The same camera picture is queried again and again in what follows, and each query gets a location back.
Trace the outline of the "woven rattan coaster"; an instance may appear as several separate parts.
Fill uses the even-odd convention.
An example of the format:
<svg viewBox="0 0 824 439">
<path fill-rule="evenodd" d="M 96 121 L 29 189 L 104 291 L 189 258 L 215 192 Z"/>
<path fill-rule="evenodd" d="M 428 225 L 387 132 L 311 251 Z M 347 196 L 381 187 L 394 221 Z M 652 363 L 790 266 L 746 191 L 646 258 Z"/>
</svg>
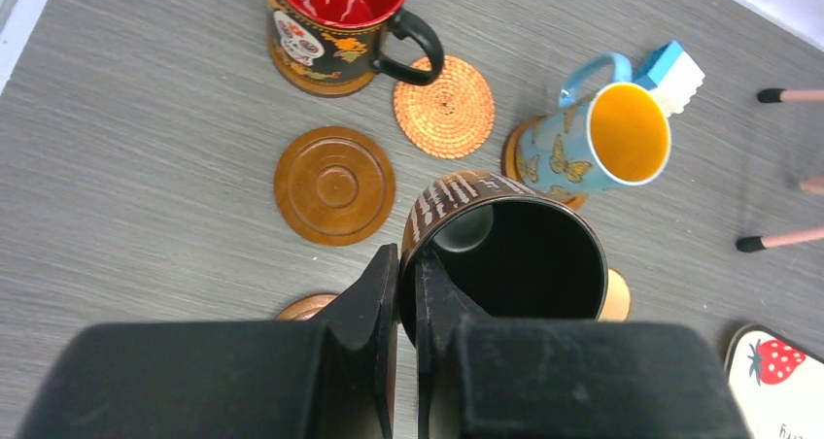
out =
<svg viewBox="0 0 824 439">
<path fill-rule="evenodd" d="M 393 107 L 406 137 L 439 158 L 456 159 L 477 151 L 495 124 L 490 86 L 474 66 L 454 55 L 445 57 L 432 84 L 396 84 Z"/>
<path fill-rule="evenodd" d="M 607 272 L 605 298 L 598 321 L 623 322 L 632 312 L 632 295 L 624 276 L 613 268 Z"/>
</svg>

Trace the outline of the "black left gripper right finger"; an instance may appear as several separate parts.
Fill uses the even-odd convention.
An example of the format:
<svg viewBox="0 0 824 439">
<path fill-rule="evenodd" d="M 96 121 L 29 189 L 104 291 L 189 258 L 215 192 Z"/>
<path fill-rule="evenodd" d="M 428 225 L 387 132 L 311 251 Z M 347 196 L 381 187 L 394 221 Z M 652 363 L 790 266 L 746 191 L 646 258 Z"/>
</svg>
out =
<svg viewBox="0 0 824 439">
<path fill-rule="evenodd" d="M 434 253 L 413 267 L 422 438 L 745 438 L 695 330 L 493 318 Z"/>
</svg>

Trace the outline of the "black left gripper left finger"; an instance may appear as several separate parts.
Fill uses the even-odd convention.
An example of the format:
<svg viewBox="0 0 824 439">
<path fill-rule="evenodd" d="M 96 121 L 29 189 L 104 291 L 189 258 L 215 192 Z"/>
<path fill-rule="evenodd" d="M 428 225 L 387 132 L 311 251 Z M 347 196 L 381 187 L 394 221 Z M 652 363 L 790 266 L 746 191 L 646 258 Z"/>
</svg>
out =
<svg viewBox="0 0 824 439">
<path fill-rule="evenodd" d="M 396 245 L 306 321 L 101 323 L 40 387 L 21 438 L 389 438 Z"/>
</svg>

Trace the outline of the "blue butterfly plate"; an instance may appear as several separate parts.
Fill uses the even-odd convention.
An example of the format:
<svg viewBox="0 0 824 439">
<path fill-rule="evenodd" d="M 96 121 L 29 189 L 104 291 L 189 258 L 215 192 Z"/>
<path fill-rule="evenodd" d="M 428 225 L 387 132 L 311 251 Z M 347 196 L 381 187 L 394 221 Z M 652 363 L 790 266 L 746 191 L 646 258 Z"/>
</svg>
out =
<svg viewBox="0 0 824 439">
<path fill-rule="evenodd" d="M 517 178 L 566 200 L 659 177 L 670 159 L 669 120 L 632 76 L 630 60 L 615 52 L 572 72 L 559 91 L 557 112 L 516 137 Z"/>
</svg>

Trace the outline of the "black floral mug red inside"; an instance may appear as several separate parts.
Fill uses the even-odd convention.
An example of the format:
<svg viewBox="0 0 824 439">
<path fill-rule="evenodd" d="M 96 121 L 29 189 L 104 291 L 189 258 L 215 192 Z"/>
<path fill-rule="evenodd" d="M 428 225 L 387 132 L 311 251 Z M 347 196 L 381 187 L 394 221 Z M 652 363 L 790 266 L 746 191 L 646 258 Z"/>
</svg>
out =
<svg viewBox="0 0 824 439">
<path fill-rule="evenodd" d="M 406 0 L 265 0 L 265 42 L 280 74 L 320 97 L 344 97 L 377 75 L 412 85 L 432 84 L 445 53 L 436 33 L 404 10 Z M 426 70 L 383 51 L 388 35 L 411 39 L 429 62 Z"/>
</svg>

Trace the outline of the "black small cup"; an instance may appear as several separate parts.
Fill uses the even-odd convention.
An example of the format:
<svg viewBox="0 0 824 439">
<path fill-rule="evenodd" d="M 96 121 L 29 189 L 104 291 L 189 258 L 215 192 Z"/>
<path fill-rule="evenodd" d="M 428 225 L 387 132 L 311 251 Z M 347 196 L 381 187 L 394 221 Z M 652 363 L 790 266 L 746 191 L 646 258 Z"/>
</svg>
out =
<svg viewBox="0 0 824 439">
<path fill-rule="evenodd" d="M 415 263 L 428 252 L 492 317 L 601 316 L 608 266 L 593 227 L 569 206 L 501 174 L 453 172 L 413 202 L 399 268 L 399 318 L 410 340 L 417 331 Z"/>
</svg>

